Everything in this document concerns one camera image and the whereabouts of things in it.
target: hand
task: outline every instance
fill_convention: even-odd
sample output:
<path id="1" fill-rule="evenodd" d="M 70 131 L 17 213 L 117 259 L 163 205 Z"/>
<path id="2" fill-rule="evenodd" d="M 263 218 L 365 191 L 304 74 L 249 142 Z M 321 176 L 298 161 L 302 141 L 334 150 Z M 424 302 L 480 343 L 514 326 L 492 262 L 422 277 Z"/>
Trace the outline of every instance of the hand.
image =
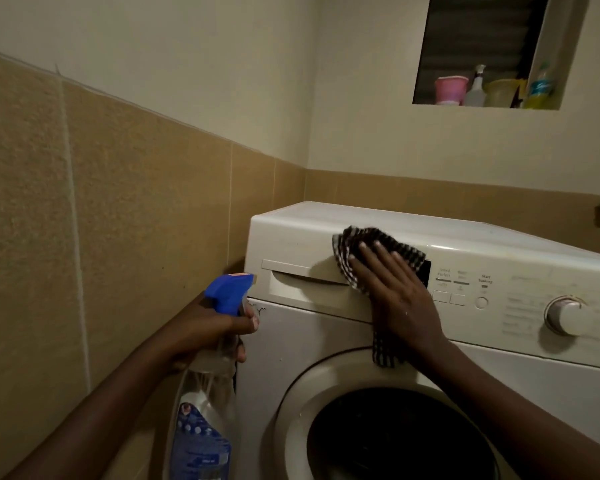
<path id="1" fill-rule="evenodd" d="M 172 368 L 184 370 L 200 349 L 216 347 L 222 336 L 247 335 L 258 329 L 260 321 L 252 307 L 248 305 L 246 310 L 240 311 L 242 316 L 239 317 L 218 314 L 210 306 L 204 293 L 200 293 L 147 339 L 144 346 L 161 360 L 168 361 Z M 247 360 L 241 340 L 236 348 L 236 360 Z"/>
<path id="2" fill-rule="evenodd" d="M 389 254 L 380 242 L 376 252 L 360 242 L 366 266 L 351 254 L 349 262 L 359 281 L 369 290 L 374 320 L 386 326 L 407 345 L 419 362 L 435 357 L 449 342 L 431 295 L 400 254 Z"/>

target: cloth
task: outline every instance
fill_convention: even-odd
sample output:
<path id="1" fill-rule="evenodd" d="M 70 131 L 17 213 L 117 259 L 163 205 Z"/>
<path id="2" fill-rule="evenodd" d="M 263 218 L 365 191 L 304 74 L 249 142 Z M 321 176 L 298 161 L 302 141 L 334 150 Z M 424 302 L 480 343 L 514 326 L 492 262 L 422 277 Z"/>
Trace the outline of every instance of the cloth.
<path id="1" fill-rule="evenodd" d="M 389 234 L 382 232 L 375 227 L 366 227 L 360 229 L 355 226 L 350 226 L 342 231 L 342 234 L 334 234 L 332 239 L 333 255 L 336 258 L 340 272 L 344 275 L 351 287 L 366 295 L 369 295 L 368 290 L 364 288 L 362 283 L 358 282 L 358 278 L 353 273 L 353 269 L 349 263 L 349 255 L 353 254 L 362 263 L 365 262 L 360 249 L 360 242 L 366 243 L 369 249 L 373 250 L 373 243 L 380 241 L 390 253 L 398 252 L 402 258 L 407 261 L 408 265 L 417 272 L 424 263 L 426 255 L 416 248 L 396 241 Z M 400 339 L 393 334 L 384 330 L 377 323 L 376 317 L 373 320 L 374 325 L 374 343 L 373 343 L 373 359 L 376 365 L 380 367 L 395 367 L 396 361 L 404 363 L 406 361 L 405 354 L 400 346 Z"/>

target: digital display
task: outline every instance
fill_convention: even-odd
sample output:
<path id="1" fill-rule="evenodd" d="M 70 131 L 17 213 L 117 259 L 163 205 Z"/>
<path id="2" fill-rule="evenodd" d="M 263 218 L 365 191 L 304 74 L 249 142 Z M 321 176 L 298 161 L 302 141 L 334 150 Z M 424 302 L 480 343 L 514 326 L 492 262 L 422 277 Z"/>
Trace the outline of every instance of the digital display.
<path id="1" fill-rule="evenodd" d="M 429 275 L 431 273 L 431 261 L 424 261 L 420 269 L 416 273 L 416 276 L 419 277 L 422 284 L 424 284 L 424 288 L 429 286 Z"/>

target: forearm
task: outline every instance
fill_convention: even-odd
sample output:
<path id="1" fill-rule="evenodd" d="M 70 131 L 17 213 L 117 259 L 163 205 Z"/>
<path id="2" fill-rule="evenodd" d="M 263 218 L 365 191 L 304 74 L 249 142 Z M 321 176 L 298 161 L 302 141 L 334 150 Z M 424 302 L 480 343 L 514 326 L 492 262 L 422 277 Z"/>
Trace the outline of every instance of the forearm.
<path id="1" fill-rule="evenodd" d="M 522 478 L 600 479 L 599 444 L 506 387 L 451 342 L 427 367 Z"/>
<path id="2" fill-rule="evenodd" d="M 99 479 L 167 372 L 141 346 L 113 371 L 6 480 Z"/>

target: square button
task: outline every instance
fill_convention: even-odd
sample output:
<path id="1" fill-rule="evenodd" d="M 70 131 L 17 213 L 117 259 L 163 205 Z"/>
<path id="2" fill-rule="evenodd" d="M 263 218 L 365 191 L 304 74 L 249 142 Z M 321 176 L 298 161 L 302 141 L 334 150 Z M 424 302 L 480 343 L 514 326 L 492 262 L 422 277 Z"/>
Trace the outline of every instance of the square button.
<path id="1" fill-rule="evenodd" d="M 453 294 L 451 295 L 451 304 L 466 306 L 466 296 L 463 294 Z"/>
<path id="2" fill-rule="evenodd" d="M 433 301 L 449 303 L 450 295 L 451 295 L 451 293 L 447 293 L 446 291 L 433 291 Z"/>

